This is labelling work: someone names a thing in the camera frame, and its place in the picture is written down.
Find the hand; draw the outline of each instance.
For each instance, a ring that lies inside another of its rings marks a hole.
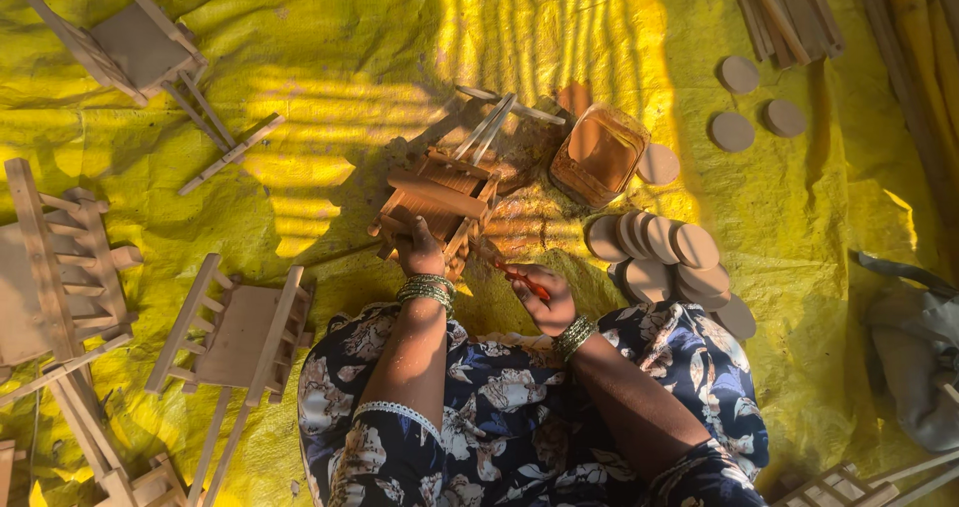
[[[516,297],[520,298],[523,308],[533,318],[536,328],[543,334],[557,337],[576,319],[576,305],[572,302],[569,284],[562,275],[535,263],[529,265],[511,263],[506,270],[527,277],[543,286],[549,293],[549,300],[544,302],[520,280],[512,281]]]
[[[416,217],[413,236],[396,236],[396,252],[400,255],[400,265],[407,277],[413,275],[442,277],[446,274],[443,251],[430,233],[426,219],[421,216]]]

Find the floral dress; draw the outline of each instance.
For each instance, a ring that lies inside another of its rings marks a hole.
[[[303,365],[300,441],[316,505],[765,505],[752,484],[769,455],[749,362],[699,305],[636,305],[598,322],[713,436],[650,483],[546,336],[471,339],[449,320],[441,430],[401,404],[358,407],[399,311],[335,316]]]

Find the white lace trim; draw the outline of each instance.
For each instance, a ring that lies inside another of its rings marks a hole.
[[[427,432],[430,432],[431,434],[433,434],[433,437],[435,440],[437,440],[437,443],[442,445],[443,442],[440,439],[439,430],[437,430],[437,427],[434,427],[434,425],[430,423],[429,419],[423,417],[423,414],[407,406],[404,406],[401,403],[376,402],[376,403],[360,404],[360,407],[357,408],[356,413],[353,414],[353,419],[355,420],[358,415],[360,415],[361,413],[365,411],[377,411],[377,410],[386,411],[390,413],[398,413],[402,416],[409,417],[410,419],[414,420],[416,423],[419,423],[420,427],[426,428]]]

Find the bangle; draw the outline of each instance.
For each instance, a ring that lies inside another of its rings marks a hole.
[[[432,285],[431,282],[439,282],[439,280],[435,278],[442,279],[445,282],[444,285],[449,288],[451,292]],[[440,305],[443,305],[443,308],[446,309],[446,317],[450,318],[453,317],[453,296],[451,293],[455,292],[456,290],[453,288],[453,284],[442,277],[438,277],[437,275],[414,275],[407,279],[407,282],[403,284],[400,291],[396,292],[396,301],[403,304],[410,299],[432,299],[438,301]]]
[[[563,358],[563,363],[566,364],[569,362],[569,357],[572,357],[586,339],[598,330],[595,322],[590,322],[586,316],[579,316],[572,321],[569,328],[552,340],[552,350],[559,354]]]

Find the wooden disc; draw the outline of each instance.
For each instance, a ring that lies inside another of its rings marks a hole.
[[[679,279],[697,295],[715,297],[729,290],[729,272],[721,263],[717,263],[713,269],[693,269],[678,265],[676,272]]]
[[[593,256],[610,263],[618,263],[629,258],[629,255],[619,247],[616,238],[618,220],[619,217],[616,215],[606,215],[597,218],[590,225],[590,231],[586,234],[586,247]]]
[[[760,86],[760,70],[741,56],[726,58],[719,67],[719,82],[736,95],[746,95]]]
[[[644,244],[654,257],[666,265],[679,263],[679,256],[672,251],[669,244],[669,233],[672,231],[672,221],[665,217],[654,217],[646,223],[642,238]]]
[[[712,269],[719,263],[719,249],[709,231],[694,224],[676,225],[670,237],[672,250],[693,269]]]
[[[669,299],[672,280],[669,271],[656,259],[633,258],[622,275],[622,288],[628,297],[646,303]]]
[[[616,224],[616,237],[619,247],[623,249],[629,256],[646,259],[649,256],[646,256],[641,249],[636,246],[632,236],[632,233],[634,232],[631,231],[633,226],[636,224],[636,217],[639,214],[640,210],[635,209],[620,217]]]
[[[753,312],[733,294],[729,304],[710,313],[717,324],[730,332],[737,340],[746,340],[756,334],[756,318]]]
[[[725,111],[710,124],[710,137],[719,149],[739,153],[753,145],[756,130],[748,119],[734,111]]]
[[[733,295],[729,290],[717,295],[717,296],[708,296],[701,294],[684,282],[682,279],[676,281],[676,293],[682,296],[683,299],[689,303],[695,303],[703,307],[703,310],[707,312],[712,312],[713,310],[718,310],[723,306],[729,304],[729,300]]]
[[[637,172],[643,182],[670,184],[679,177],[679,157],[665,145],[652,143],[642,152]]]
[[[762,112],[766,126],[777,136],[791,138],[806,131],[806,117],[789,101],[776,99]]]

